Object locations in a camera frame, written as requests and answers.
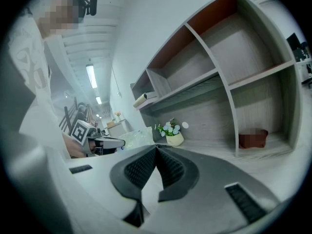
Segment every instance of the shelf unit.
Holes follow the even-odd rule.
[[[193,151],[248,158],[296,146],[301,91],[295,59],[275,24],[251,0],[213,0],[166,41],[132,86],[157,98],[140,109],[145,125],[175,118]],[[248,128],[268,130],[264,149],[239,149]],[[155,142],[162,143],[157,130]]]

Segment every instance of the ceiling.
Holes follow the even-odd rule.
[[[63,35],[47,40],[47,46],[63,76],[76,95],[92,105],[95,113],[100,113],[103,109],[96,101],[97,96],[100,96],[103,106],[109,103],[112,69],[110,56],[116,27],[126,1],[97,0],[95,16],[86,15],[78,29],[67,30]],[[91,87],[87,64],[94,66],[96,89]]]

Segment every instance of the white flower pot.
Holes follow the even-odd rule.
[[[184,141],[183,135],[181,133],[175,135],[175,136],[166,136],[167,142],[171,146],[178,146],[181,145]]]

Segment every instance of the person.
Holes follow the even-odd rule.
[[[25,8],[8,35],[12,61],[25,79],[25,85],[36,95],[19,132],[58,150],[63,158],[86,155],[81,151],[81,145],[58,126],[51,100],[52,72],[45,58],[44,41],[75,28],[82,21],[86,8],[86,0],[54,0],[44,16],[36,21],[29,8]],[[94,141],[89,146],[95,151]]]

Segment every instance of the white wall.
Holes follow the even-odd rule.
[[[272,1],[261,5],[264,12],[275,22],[285,38],[296,33],[300,42],[306,41],[300,26],[287,7],[280,1]]]
[[[145,127],[134,107],[134,83],[168,37],[197,9],[210,0],[128,0],[117,29],[112,66],[122,98],[111,78],[110,104],[121,111],[131,130]]]

